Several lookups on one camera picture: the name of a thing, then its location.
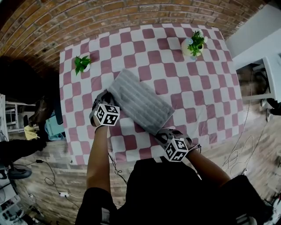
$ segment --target white wall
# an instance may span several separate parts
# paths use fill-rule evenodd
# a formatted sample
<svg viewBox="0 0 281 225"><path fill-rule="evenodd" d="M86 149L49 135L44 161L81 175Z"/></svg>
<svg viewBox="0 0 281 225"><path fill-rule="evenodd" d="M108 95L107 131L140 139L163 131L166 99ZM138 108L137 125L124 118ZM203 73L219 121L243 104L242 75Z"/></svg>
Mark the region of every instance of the white wall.
<svg viewBox="0 0 281 225"><path fill-rule="evenodd" d="M228 40L235 69L281 52L281 10L267 4Z"/></svg>

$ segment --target gray towel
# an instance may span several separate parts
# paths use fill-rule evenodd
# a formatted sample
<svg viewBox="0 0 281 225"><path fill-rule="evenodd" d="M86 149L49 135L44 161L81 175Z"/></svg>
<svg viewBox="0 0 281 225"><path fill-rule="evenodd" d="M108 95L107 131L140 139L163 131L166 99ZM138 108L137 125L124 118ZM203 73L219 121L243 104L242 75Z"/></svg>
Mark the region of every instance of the gray towel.
<svg viewBox="0 0 281 225"><path fill-rule="evenodd" d="M108 91L124 113L152 135L157 134L175 111L127 69L119 73Z"/></svg>

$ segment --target black shirt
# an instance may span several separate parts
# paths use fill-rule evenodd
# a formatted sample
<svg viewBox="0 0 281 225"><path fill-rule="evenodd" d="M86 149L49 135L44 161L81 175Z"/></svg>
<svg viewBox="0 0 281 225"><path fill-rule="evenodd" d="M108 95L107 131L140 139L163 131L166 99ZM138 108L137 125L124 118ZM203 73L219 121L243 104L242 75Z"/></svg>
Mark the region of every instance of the black shirt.
<svg viewBox="0 0 281 225"><path fill-rule="evenodd" d="M246 176L214 188L184 163L148 159L136 162L120 209L107 191L90 188L76 224L263 224L264 207Z"/></svg>

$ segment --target yellow cloth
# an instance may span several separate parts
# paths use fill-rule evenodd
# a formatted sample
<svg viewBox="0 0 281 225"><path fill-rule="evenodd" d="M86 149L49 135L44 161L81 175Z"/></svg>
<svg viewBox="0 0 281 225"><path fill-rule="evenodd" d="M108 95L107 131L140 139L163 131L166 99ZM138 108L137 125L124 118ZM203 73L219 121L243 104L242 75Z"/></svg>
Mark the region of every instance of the yellow cloth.
<svg viewBox="0 0 281 225"><path fill-rule="evenodd" d="M35 129L30 126L25 127L25 136L27 140L32 140L34 138L40 138L38 137L37 133L35 132Z"/></svg>

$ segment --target black and white cube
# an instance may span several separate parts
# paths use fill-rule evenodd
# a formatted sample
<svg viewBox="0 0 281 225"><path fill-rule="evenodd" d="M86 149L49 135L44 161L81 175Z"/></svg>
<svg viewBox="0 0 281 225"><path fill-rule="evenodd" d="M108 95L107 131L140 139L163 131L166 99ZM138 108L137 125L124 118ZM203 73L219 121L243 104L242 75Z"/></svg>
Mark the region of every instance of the black and white cube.
<svg viewBox="0 0 281 225"><path fill-rule="evenodd" d="M173 138L165 150L165 158L170 162L181 162L188 153L184 139Z"/></svg>
<svg viewBox="0 0 281 225"><path fill-rule="evenodd" d="M100 104L94 115L101 125L115 126L120 116L120 108L118 106Z"/></svg>

